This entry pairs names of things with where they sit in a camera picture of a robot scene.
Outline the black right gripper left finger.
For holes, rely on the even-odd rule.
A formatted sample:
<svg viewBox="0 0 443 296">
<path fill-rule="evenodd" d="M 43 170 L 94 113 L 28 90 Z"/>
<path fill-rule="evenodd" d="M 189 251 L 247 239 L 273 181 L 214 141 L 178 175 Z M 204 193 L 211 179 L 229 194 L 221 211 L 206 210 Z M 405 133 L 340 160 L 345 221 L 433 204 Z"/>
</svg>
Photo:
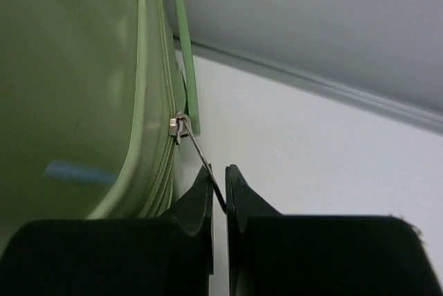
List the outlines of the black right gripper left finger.
<svg viewBox="0 0 443 296">
<path fill-rule="evenodd" d="M 42 220 L 1 256 L 2 295 L 207 295 L 213 187 L 201 169 L 154 218 Z"/>
</svg>

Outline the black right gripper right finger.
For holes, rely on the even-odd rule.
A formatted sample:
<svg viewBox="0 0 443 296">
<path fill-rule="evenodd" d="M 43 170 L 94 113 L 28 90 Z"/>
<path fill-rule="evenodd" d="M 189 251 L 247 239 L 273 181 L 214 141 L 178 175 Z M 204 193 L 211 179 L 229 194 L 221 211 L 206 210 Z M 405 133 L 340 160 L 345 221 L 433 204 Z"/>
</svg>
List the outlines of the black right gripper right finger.
<svg viewBox="0 0 443 296">
<path fill-rule="evenodd" d="M 231 295 L 441 295 L 422 240 L 380 215 L 288 215 L 226 168 Z"/>
</svg>

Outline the light green suitcase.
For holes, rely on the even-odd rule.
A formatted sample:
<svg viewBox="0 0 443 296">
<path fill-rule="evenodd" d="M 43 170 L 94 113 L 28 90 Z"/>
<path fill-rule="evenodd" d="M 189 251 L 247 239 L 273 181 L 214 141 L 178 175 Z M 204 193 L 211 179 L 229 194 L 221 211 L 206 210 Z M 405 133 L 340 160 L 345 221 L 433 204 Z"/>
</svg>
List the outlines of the light green suitcase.
<svg viewBox="0 0 443 296">
<path fill-rule="evenodd" d="M 1 234 L 158 216 L 200 132 L 184 0 L 1 0 Z"/>
</svg>

